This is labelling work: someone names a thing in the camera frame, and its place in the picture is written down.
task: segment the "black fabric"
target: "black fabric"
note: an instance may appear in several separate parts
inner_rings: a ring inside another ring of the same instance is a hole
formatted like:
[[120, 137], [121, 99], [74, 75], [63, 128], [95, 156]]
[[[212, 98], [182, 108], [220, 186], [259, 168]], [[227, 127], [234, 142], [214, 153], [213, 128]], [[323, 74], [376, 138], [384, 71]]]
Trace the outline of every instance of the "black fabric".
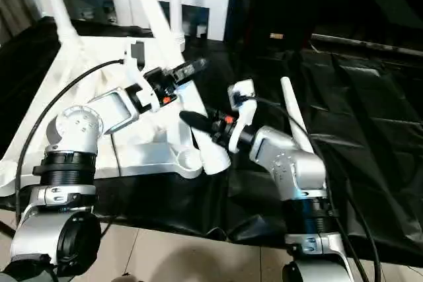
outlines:
[[[76, 27], [80, 34], [145, 35], [134, 28], [82, 22]], [[1, 136], [3, 151], [59, 48], [55, 31], [51, 21], [44, 20], [0, 49], [5, 96], [8, 90], [25, 90], [2, 102], [3, 118], [10, 118]], [[188, 41], [184, 54], [186, 59], [210, 60], [209, 69], [196, 79], [198, 90], [207, 106], [228, 113], [228, 85], [253, 78], [258, 96], [283, 103], [280, 77], [289, 76], [306, 126], [325, 156], [336, 207], [356, 252], [371, 259], [364, 232], [346, 203], [346, 190], [363, 211], [381, 260], [421, 265], [421, 69], [307, 52], [239, 59], [222, 43], [207, 40]], [[32, 72], [35, 79], [20, 85]], [[253, 125], [289, 133], [282, 113], [262, 104]], [[103, 221], [118, 215], [116, 222], [123, 225], [283, 248], [286, 226], [275, 185], [247, 154], [232, 157], [232, 162], [227, 171], [194, 180], [172, 173], [96, 180], [95, 212]], [[23, 205], [29, 191], [22, 191]], [[14, 197], [1, 198], [0, 206], [13, 209]]]

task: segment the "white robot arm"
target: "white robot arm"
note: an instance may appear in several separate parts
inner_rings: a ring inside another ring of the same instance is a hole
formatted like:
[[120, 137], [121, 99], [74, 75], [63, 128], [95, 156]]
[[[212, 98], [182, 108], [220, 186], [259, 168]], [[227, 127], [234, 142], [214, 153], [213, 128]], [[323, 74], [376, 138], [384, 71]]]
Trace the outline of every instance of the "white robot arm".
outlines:
[[248, 152], [250, 160], [271, 175], [286, 219], [285, 243], [294, 258], [284, 267], [282, 281], [354, 282], [328, 199], [323, 161], [281, 131], [250, 127], [256, 109], [251, 80], [236, 83], [228, 93], [238, 120], [221, 112], [211, 118], [181, 112], [180, 117], [231, 152]]
[[99, 221], [92, 214], [98, 139], [175, 100], [174, 90], [205, 66], [206, 61], [198, 59], [172, 70], [154, 69], [144, 74], [143, 87], [115, 88], [65, 109], [50, 122], [46, 132], [50, 144], [33, 170], [40, 185], [32, 189], [12, 241], [11, 263], [0, 273], [0, 281], [3, 277], [26, 281], [22, 273], [28, 265], [37, 268], [30, 274], [39, 276], [37, 281], [51, 281], [47, 271], [66, 278], [90, 268], [101, 236]]

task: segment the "black wire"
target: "black wire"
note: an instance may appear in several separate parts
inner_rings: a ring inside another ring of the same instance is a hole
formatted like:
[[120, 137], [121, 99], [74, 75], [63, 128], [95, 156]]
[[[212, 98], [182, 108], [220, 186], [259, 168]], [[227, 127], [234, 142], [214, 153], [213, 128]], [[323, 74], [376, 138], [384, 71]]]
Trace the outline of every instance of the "black wire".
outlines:
[[44, 271], [47, 272], [48, 274], [50, 274], [50, 277], [52, 278], [53, 282], [59, 282], [59, 278], [54, 273], [54, 269], [52, 267], [47, 267], [46, 269], [44, 269]]
[[383, 279], [384, 279], [384, 280], [385, 280], [385, 282], [386, 282], [386, 277], [385, 277], [385, 272], [383, 272], [383, 267], [381, 267], [381, 270], [382, 270]]
[[[118, 151], [116, 150], [116, 144], [114, 142], [114, 136], [113, 133], [110, 135], [110, 139], [112, 140], [112, 147], [113, 147], [113, 152], [114, 152], [114, 157], [116, 158], [116, 164], [118, 165], [118, 172], [119, 172], [119, 176], [122, 176], [122, 168], [120, 167], [120, 161], [119, 161], [119, 156], [118, 156]], [[106, 235], [106, 233], [108, 232], [108, 230], [110, 229], [110, 227], [112, 226], [114, 220], [117, 218], [118, 216], [115, 215], [113, 217], [110, 218], [106, 228], [103, 230], [103, 232], [101, 233], [100, 238], [103, 239], [103, 237]]]
[[[290, 121], [292, 121], [304, 133], [304, 135], [307, 136], [307, 138], [310, 141], [310, 144], [312, 145], [312, 147], [314, 148], [316, 154], [325, 163], [323, 154], [322, 154], [319, 146], [314, 141], [313, 136], [309, 135], [307, 133], [307, 131], [282, 107], [282, 105], [280, 103], [272, 102], [271, 100], [267, 100], [265, 98], [260, 98], [260, 97], [242, 96], [242, 98], [244, 98], [245, 100], [248, 100], [248, 99], [257, 100], [258, 102], [262, 102], [264, 104], [267, 104], [269, 106], [272, 106], [272, 107], [279, 109], [284, 114], [285, 117], [287, 117]], [[333, 201], [333, 197], [332, 197], [332, 188], [330, 186], [330, 180], [329, 180], [329, 177], [328, 177], [328, 173], [327, 173], [327, 176], [326, 176], [326, 185], [327, 185], [328, 198], [329, 198], [330, 204], [332, 206], [332, 209], [334, 209], [334, 201]], [[379, 254], [377, 252], [377, 248], [376, 248], [376, 245], [375, 245], [375, 241], [373, 239], [373, 235], [370, 232], [370, 229], [367, 225], [367, 222], [364, 219], [363, 214], [358, 209], [356, 202], [354, 201], [354, 199], [352, 198], [352, 196], [350, 195], [350, 193], [348, 191], [346, 191], [346, 196], [347, 196], [347, 199], [350, 202], [351, 206], [353, 207], [354, 211], [356, 212], [356, 215], [358, 216], [360, 223], [363, 226], [363, 229], [365, 231], [365, 235], [367, 236], [367, 239], [370, 241], [371, 249], [373, 251], [373, 256], [374, 256], [373, 265], [374, 265], [374, 268], [375, 268], [375, 282], [381, 282], [381, 263], [380, 263]], [[350, 238], [348, 237], [346, 231], [342, 227], [342, 224], [340, 223], [338, 217], [335, 217], [335, 219], [336, 219], [336, 223], [339, 227], [341, 237], [345, 241], [348, 249], [350, 250], [351, 255], [354, 259], [355, 264], [357, 265], [358, 271], [360, 272], [360, 275], [362, 276], [363, 281], [368, 282], [369, 278], [367, 276], [367, 273], [365, 272], [359, 257], [357, 256], [357, 254], [354, 251], [354, 247], [352, 246]]]
[[53, 100], [44, 108], [44, 110], [42, 111], [42, 113], [40, 114], [40, 117], [38, 117], [38, 119], [35, 121], [34, 126], [32, 127], [30, 133], [28, 134], [28, 137], [25, 140], [25, 143], [22, 147], [22, 150], [20, 151], [20, 155], [19, 155], [19, 159], [18, 159], [18, 166], [16, 169], [16, 175], [15, 175], [15, 208], [16, 208], [16, 222], [17, 225], [20, 222], [20, 215], [21, 215], [21, 210], [20, 210], [20, 175], [22, 173], [22, 166], [23, 166], [23, 162], [24, 162], [24, 158], [25, 158], [25, 154], [26, 151], [28, 150], [29, 144], [32, 140], [32, 138], [34, 137], [34, 134], [36, 132], [36, 130], [38, 129], [38, 126], [41, 124], [42, 120], [44, 119], [44, 117], [46, 116], [47, 112], [53, 107], [53, 105], [69, 90], [71, 89], [75, 84], [77, 84], [81, 79], [84, 79], [86, 76], [90, 75], [91, 73], [94, 73], [96, 70], [101, 69], [107, 65], [110, 64], [123, 64], [124, 60], [123, 59], [116, 59], [113, 61], [109, 61], [106, 63], [102, 63], [100, 65], [97, 65], [96, 67], [93, 67], [92, 69], [89, 69], [88, 71], [86, 71], [85, 73], [83, 73], [82, 75], [79, 75], [76, 79], [74, 79], [73, 81], [71, 81], [64, 89], [62, 89], [59, 94], [56, 95], [56, 97], [53, 98]]
[[409, 265], [407, 266], [407, 268], [409, 268], [410, 270], [416, 272], [417, 274], [423, 276], [423, 274], [421, 274], [419, 271], [417, 271], [416, 269], [413, 269], [412, 267], [410, 267]]
[[4, 223], [3, 221], [0, 221], [0, 232], [8, 236], [9, 238], [13, 238], [15, 236], [16, 230]]

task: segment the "floor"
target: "floor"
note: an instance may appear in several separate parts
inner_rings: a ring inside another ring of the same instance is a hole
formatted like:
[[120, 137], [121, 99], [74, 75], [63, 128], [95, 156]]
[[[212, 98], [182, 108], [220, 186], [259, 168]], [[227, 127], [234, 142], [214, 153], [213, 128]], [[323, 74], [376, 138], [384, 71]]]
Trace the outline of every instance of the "floor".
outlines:
[[[15, 225], [14, 214], [0, 210], [0, 219]], [[0, 268], [9, 262], [11, 240], [0, 234]], [[281, 282], [290, 261], [284, 250], [113, 225], [104, 237], [98, 259], [74, 282], [112, 281], [129, 272], [125, 281], [144, 282]], [[364, 261], [373, 281], [373, 264]], [[423, 282], [423, 269], [383, 264], [386, 282]], [[352, 264], [356, 282], [362, 281]]]

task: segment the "orange light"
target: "orange light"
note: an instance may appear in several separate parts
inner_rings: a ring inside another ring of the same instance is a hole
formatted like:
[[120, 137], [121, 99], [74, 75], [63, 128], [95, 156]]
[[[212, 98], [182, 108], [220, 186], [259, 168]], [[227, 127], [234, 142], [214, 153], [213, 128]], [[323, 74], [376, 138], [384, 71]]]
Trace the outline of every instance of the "orange light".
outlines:
[[233, 123], [233, 117], [231, 117], [231, 116], [226, 116], [226, 117], [225, 117], [225, 122], [226, 122], [226, 123]]

